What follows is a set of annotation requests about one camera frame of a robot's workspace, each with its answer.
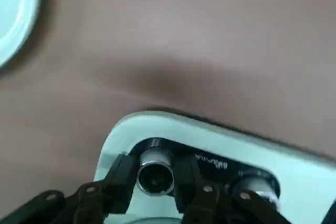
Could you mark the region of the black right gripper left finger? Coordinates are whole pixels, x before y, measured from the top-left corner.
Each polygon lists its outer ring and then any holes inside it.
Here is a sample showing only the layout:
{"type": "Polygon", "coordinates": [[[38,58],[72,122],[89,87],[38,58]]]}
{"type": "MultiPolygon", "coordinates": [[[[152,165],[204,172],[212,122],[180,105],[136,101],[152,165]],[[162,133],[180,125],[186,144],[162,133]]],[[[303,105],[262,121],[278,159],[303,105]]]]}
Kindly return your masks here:
{"type": "Polygon", "coordinates": [[[1,219],[1,223],[104,223],[109,214],[125,214],[136,183],[139,160],[120,154],[105,177],[81,185],[66,197],[47,190],[1,219]]]}

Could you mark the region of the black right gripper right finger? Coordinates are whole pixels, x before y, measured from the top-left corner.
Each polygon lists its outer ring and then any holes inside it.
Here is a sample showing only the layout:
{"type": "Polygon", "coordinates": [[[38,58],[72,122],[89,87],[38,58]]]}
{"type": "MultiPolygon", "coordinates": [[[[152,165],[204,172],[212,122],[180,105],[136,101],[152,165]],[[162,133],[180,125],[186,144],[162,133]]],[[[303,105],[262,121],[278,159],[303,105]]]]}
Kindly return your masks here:
{"type": "Polygon", "coordinates": [[[256,192],[230,195],[217,183],[204,180],[194,156],[179,157],[173,165],[173,195],[183,214],[181,223],[289,223],[256,192]]]}

